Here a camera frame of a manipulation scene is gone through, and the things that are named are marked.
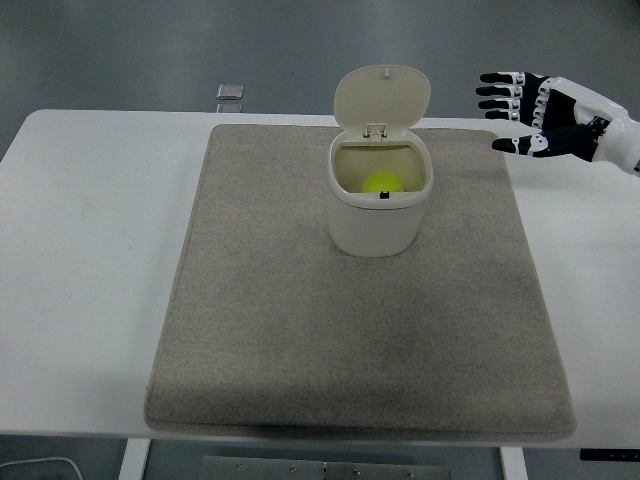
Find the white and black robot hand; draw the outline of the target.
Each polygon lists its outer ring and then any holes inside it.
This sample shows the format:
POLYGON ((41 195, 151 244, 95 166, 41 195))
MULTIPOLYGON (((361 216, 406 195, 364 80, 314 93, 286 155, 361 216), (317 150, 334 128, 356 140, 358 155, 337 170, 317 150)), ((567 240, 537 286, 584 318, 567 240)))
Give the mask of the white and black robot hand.
POLYGON ((628 111, 578 83, 530 72, 480 76, 478 107, 491 120, 518 122, 535 130, 499 138, 492 148, 534 158, 573 155, 586 162, 609 162, 639 175, 639 122, 628 111))

